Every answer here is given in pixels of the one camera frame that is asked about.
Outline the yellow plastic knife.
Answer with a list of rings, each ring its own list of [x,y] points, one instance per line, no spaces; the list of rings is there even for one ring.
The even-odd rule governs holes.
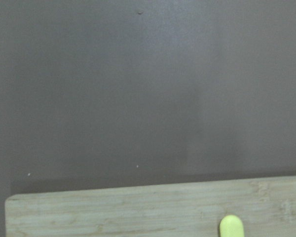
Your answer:
[[[220,237],[244,237],[242,220],[236,215],[227,215],[219,225]]]

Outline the wooden cutting board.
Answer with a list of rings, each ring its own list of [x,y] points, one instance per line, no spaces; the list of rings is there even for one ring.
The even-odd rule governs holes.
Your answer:
[[[19,194],[8,237],[217,237],[227,215],[247,237],[296,237],[296,176]]]

